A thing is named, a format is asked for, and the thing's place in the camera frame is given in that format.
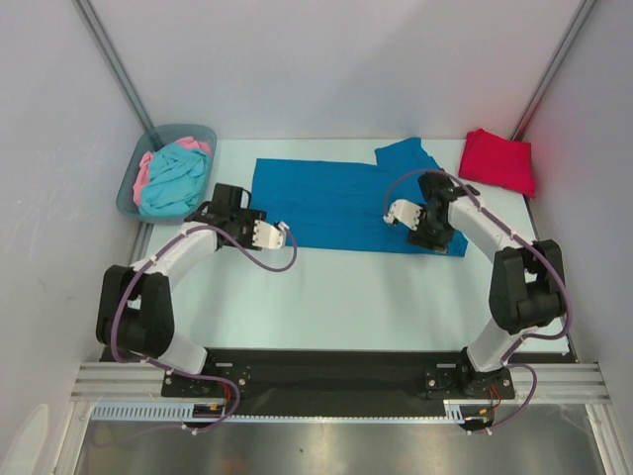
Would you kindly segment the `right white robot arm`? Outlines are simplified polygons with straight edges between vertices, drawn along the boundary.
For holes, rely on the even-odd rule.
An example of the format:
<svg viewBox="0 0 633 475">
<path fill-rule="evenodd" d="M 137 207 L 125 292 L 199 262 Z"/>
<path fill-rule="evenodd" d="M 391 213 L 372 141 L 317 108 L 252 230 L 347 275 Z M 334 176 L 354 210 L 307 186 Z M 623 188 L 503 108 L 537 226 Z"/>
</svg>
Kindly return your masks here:
<svg viewBox="0 0 633 475">
<path fill-rule="evenodd" d="M 409 243 L 445 253 L 456 233 L 470 240 L 492 264 L 491 318 L 462 349 L 445 390 L 479 397 L 501 378 L 504 365 L 540 329 L 570 313 L 562 251 L 552 240 L 530 240 L 514 231 L 480 199 L 478 191 L 444 170 L 417 180 L 423 201 L 406 203 L 412 221 Z"/>
</svg>

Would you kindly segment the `dark blue t shirt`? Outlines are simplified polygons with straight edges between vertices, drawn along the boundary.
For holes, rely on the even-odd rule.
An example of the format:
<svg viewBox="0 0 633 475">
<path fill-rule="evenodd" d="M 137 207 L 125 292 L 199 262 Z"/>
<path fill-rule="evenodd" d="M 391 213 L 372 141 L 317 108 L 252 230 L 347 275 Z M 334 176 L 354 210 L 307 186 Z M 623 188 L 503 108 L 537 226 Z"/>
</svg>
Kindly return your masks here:
<svg viewBox="0 0 633 475">
<path fill-rule="evenodd" d="M 407 242 L 406 227 L 384 222 L 383 204 L 398 178 L 438 167 L 420 138 L 377 148 L 373 164 L 259 158 L 251 207 L 289 225 L 300 247 L 428 254 Z"/>
</svg>

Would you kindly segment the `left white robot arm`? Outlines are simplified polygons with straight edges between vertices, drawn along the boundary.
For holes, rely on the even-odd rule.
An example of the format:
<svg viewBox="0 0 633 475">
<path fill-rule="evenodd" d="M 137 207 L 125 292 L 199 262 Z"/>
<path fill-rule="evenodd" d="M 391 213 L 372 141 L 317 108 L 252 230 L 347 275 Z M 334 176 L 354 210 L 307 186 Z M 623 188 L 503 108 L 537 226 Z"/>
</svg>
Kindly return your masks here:
<svg viewBox="0 0 633 475">
<path fill-rule="evenodd" d="M 212 199 L 189 214 L 176 235 L 155 254 L 103 277 L 96 338 L 113 355 L 133 353 L 184 373 L 195 394 L 212 393 L 219 372 L 208 352 L 175 328 L 172 291 L 202 260 L 224 246 L 256 250 L 255 234 L 267 213 L 242 203 L 246 190 L 217 184 Z"/>
</svg>

